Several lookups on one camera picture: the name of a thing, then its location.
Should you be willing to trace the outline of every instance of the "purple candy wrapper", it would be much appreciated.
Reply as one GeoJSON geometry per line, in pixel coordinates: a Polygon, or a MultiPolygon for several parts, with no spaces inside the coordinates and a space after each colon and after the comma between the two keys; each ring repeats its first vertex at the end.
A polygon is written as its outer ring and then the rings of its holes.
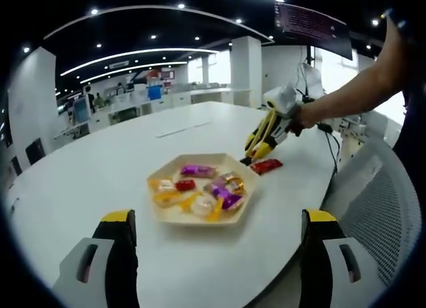
{"type": "Polygon", "coordinates": [[[216,170],[209,166],[185,165],[180,170],[180,174],[192,177],[212,178],[216,175],[216,170]]]}
{"type": "Polygon", "coordinates": [[[237,205],[238,201],[241,200],[241,198],[242,198],[242,196],[240,196],[240,195],[232,194],[223,186],[218,186],[218,185],[212,184],[211,189],[212,189],[212,195],[216,199],[218,199],[218,198],[224,199],[224,203],[222,204],[223,210],[232,209],[233,207],[235,207],[237,205]]]}

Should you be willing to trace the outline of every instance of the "red candy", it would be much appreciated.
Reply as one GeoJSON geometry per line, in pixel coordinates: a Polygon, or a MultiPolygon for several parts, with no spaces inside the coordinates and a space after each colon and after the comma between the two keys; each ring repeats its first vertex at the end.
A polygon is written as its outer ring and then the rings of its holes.
{"type": "Polygon", "coordinates": [[[175,186],[179,192],[185,192],[187,190],[193,190],[195,188],[195,182],[193,180],[181,180],[175,183],[175,186]]]}
{"type": "Polygon", "coordinates": [[[262,175],[281,166],[282,163],[279,160],[266,160],[264,162],[252,164],[250,165],[250,168],[259,175],[262,175]]]}

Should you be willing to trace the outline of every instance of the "wooden tray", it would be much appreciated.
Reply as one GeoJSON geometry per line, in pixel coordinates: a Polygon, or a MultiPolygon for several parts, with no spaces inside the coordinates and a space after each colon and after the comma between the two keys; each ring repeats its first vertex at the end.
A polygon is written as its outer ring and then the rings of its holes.
{"type": "MultiPolygon", "coordinates": [[[[233,212],[222,212],[222,215],[217,222],[208,222],[207,220],[198,217],[192,213],[183,212],[179,206],[172,206],[169,208],[162,208],[158,206],[152,199],[151,204],[154,210],[155,218],[160,222],[184,225],[184,226],[226,226],[232,225],[238,222],[242,214],[247,208],[250,198],[256,186],[258,184],[258,175],[253,172],[251,168],[241,164],[239,161],[233,159],[227,154],[194,154],[194,155],[180,155],[173,159],[171,162],[164,165],[162,168],[150,175],[146,180],[161,179],[161,178],[172,178],[173,182],[181,179],[180,169],[187,164],[205,165],[215,167],[218,171],[218,175],[222,175],[228,172],[235,172],[244,181],[244,188],[246,193],[244,194],[244,203],[242,206],[233,212]]],[[[197,190],[202,191],[203,196],[209,199],[214,199],[213,196],[206,193],[203,187],[212,181],[212,179],[205,178],[190,178],[196,183],[197,190]]],[[[152,196],[153,191],[148,185],[150,195],[152,196]]],[[[184,197],[188,197],[193,194],[194,191],[184,193],[184,197]]]]}

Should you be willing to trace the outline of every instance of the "mesh chair back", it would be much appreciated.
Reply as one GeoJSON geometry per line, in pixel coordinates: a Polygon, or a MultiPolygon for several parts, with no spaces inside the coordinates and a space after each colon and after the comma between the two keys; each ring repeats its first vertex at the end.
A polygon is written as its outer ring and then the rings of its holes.
{"type": "Polygon", "coordinates": [[[374,257],[389,285],[419,237],[421,212],[405,168],[384,141],[369,140],[333,180],[326,203],[348,201],[341,227],[374,257]]]}

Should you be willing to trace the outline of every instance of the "black ceiling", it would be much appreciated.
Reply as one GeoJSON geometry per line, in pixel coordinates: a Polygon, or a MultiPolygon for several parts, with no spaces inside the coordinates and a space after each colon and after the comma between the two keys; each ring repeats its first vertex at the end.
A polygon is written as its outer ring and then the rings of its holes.
{"type": "MultiPolygon", "coordinates": [[[[6,19],[8,48],[5,61],[10,65],[17,64],[25,56],[23,45],[32,49],[44,46],[57,56],[58,88],[76,89],[79,85],[75,78],[92,77],[105,73],[106,64],[99,63],[66,77],[59,74],[79,64],[113,55],[117,53],[150,49],[157,47],[190,47],[198,48],[215,41],[222,44],[210,49],[227,47],[230,39],[244,35],[256,36],[241,27],[202,15],[170,10],[130,10],[119,11],[91,17],[72,25],[46,41],[43,37],[56,28],[89,14],[93,7],[108,9],[129,5],[171,5],[184,3],[191,9],[217,14],[230,19],[241,18],[244,24],[265,34],[275,36],[277,43],[284,43],[274,28],[274,0],[8,0],[7,10],[2,10],[2,18],[6,19]]],[[[338,18],[356,32],[374,39],[383,40],[385,25],[372,27],[371,20],[378,18],[389,6],[386,0],[286,0],[286,2],[315,9],[338,18]]],[[[379,48],[368,51],[364,42],[353,41],[353,46],[366,55],[375,55],[379,48]]],[[[173,61],[182,56],[181,53],[155,53],[151,55],[133,56],[130,60],[139,60],[139,64],[161,62],[167,56],[173,61]]]]}

